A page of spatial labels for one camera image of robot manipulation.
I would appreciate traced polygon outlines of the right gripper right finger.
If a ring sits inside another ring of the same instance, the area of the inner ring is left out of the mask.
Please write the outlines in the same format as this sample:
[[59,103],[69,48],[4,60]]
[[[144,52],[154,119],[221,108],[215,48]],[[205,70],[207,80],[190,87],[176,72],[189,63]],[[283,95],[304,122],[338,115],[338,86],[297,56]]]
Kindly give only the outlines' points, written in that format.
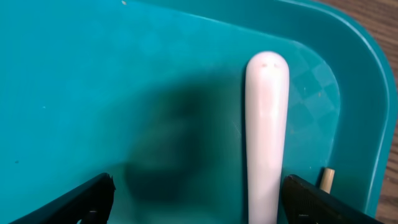
[[281,200],[289,224],[382,224],[297,175],[284,178]]

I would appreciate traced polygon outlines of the wooden chopstick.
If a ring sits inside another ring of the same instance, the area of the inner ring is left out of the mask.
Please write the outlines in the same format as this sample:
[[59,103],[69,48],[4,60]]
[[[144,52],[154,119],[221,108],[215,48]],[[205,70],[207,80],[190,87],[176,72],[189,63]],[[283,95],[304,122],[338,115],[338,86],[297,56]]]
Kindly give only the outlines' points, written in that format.
[[333,185],[334,176],[335,171],[333,169],[328,167],[324,168],[319,188],[329,194]]

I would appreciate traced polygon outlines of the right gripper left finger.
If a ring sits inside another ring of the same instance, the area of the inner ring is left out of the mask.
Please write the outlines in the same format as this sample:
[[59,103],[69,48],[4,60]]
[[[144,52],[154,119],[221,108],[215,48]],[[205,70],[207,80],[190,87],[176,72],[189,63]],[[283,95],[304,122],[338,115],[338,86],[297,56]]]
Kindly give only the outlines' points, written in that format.
[[115,190],[113,177],[102,173],[12,224],[107,224]]

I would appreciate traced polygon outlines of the white plastic fork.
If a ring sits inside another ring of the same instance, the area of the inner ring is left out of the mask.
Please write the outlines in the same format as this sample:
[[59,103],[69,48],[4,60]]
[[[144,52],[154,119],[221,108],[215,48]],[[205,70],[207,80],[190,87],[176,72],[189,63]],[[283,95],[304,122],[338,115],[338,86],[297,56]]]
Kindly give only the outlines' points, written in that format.
[[289,99],[289,66],[260,52],[246,67],[248,222],[276,223]]

